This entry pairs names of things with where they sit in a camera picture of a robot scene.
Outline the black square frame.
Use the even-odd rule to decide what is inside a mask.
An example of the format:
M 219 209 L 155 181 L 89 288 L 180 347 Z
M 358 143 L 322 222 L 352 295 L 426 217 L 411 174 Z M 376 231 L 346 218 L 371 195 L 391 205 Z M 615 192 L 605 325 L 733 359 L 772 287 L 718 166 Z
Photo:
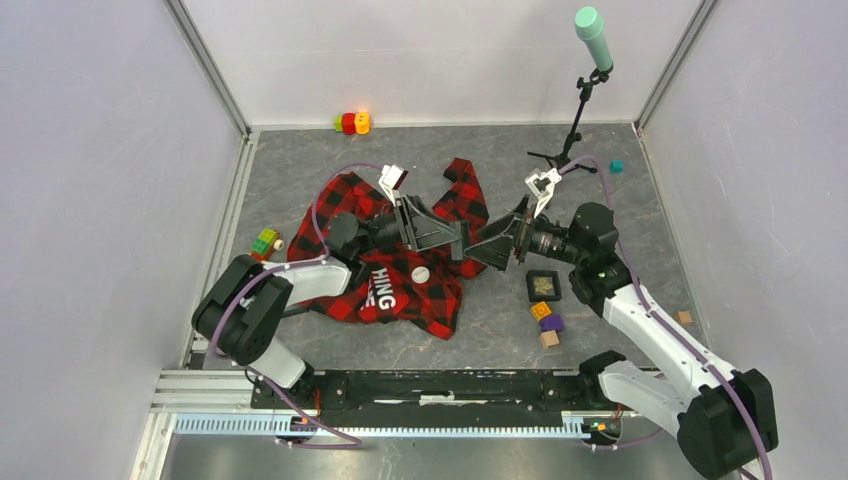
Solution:
M 551 297 L 535 296 L 533 293 L 533 279 L 535 277 L 550 277 L 556 287 L 556 293 Z M 530 302 L 542 301 L 560 301 L 562 299 L 562 287 L 560 285 L 559 274 L 554 270 L 528 270 L 525 275 L 528 300 Z

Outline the gold brooch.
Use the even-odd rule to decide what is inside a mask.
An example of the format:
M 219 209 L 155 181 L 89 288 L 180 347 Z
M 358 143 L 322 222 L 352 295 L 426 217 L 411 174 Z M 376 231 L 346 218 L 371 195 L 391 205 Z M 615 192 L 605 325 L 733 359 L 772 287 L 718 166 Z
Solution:
M 535 277 L 533 293 L 535 296 L 551 297 L 556 293 L 556 287 L 550 277 Z

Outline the round holographic badge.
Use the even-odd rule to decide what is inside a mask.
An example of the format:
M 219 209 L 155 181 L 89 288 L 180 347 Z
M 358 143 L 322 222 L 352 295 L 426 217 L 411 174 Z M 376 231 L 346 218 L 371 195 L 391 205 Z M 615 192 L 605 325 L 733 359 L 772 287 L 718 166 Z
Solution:
M 431 273 L 430 270 L 425 266 L 415 267 L 411 273 L 410 278 L 416 284 L 425 284 L 430 279 Z

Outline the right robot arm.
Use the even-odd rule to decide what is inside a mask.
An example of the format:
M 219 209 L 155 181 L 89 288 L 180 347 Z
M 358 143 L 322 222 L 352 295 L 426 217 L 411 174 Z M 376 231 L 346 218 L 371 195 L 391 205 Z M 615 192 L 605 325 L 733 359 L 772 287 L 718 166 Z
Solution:
M 779 444 L 773 389 L 757 369 L 741 371 L 683 329 L 652 298 L 618 250 L 619 232 L 607 206 L 580 205 L 569 226 L 529 214 L 525 203 L 483 227 L 463 228 L 458 251 L 503 271 L 528 254 L 572 265 L 575 297 L 629 338 L 655 365 L 651 375 L 608 351 L 583 362 L 580 400 L 591 408 L 610 401 L 649 419 L 673 436 L 690 465 L 718 479 L 759 461 Z

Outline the red black plaid shirt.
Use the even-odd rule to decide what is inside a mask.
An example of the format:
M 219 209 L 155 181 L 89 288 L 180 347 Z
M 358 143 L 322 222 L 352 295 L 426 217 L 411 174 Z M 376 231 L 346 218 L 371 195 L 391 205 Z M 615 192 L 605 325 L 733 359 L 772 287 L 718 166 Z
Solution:
M 468 221 L 475 235 L 487 224 L 489 212 L 472 162 L 456 157 L 443 176 L 451 186 L 432 209 L 446 220 Z M 329 219 L 338 213 L 349 212 L 366 220 L 386 213 L 388 207 L 388 200 L 378 189 L 349 172 L 335 176 L 320 192 L 315 219 L 326 234 Z M 366 282 L 341 296 L 319 297 L 302 306 L 347 323 L 409 321 L 437 338 L 448 340 L 457 329 L 463 282 L 486 269 L 484 264 L 472 259 L 452 261 L 447 246 L 415 253 L 396 245 L 372 251 L 363 260 L 370 269 Z M 411 271 L 418 266 L 430 270 L 430 279 L 425 284 L 416 284 L 410 278 Z

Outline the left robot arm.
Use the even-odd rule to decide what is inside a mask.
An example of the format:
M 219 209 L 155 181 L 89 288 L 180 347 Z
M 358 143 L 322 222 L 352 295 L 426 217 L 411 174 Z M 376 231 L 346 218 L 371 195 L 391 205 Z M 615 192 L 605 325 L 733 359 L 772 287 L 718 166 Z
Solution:
M 317 234 L 325 244 L 317 258 L 266 265 L 248 254 L 238 256 L 191 317 L 210 352 L 275 384 L 278 397 L 295 408 L 312 399 L 314 381 L 307 375 L 309 365 L 276 337 L 292 306 L 358 287 L 369 276 L 363 255 L 378 248 L 422 252 L 447 245 L 452 259 L 460 260 L 471 243 L 467 221 L 444 220 L 416 196 L 399 197 L 388 211 L 369 220 L 339 213 Z

